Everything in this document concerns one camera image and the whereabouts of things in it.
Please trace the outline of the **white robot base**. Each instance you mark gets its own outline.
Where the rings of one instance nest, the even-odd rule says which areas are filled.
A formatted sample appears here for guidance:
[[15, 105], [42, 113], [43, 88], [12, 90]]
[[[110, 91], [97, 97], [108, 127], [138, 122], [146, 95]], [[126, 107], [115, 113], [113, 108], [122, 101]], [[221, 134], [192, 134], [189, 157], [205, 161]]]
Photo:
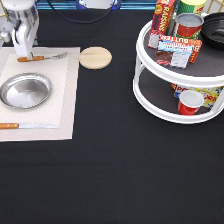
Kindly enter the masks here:
[[121, 0], [76, 0], [78, 9], [109, 9], [119, 8]]

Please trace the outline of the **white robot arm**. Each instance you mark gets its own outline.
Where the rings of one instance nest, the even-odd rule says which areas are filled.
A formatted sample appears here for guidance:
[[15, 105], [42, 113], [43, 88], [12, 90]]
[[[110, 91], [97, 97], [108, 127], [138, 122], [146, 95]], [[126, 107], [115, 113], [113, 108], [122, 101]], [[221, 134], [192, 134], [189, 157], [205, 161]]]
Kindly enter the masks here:
[[5, 43], [13, 41], [18, 56], [33, 59], [32, 47], [36, 38], [39, 15], [37, 0], [0, 0], [7, 21], [0, 29]]

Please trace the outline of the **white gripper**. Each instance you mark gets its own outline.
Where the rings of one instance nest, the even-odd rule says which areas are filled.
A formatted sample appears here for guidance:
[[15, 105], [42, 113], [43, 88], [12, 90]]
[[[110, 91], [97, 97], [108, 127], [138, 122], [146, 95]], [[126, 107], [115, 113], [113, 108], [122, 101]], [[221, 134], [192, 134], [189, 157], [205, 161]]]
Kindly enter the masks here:
[[27, 56], [33, 59], [32, 47], [36, 38], [39, 19], [34, 22], [17, 20], [15, 24], [0, 18], [0, 39], [4, 43], [13, 42], [16, 53], [19, 56]]

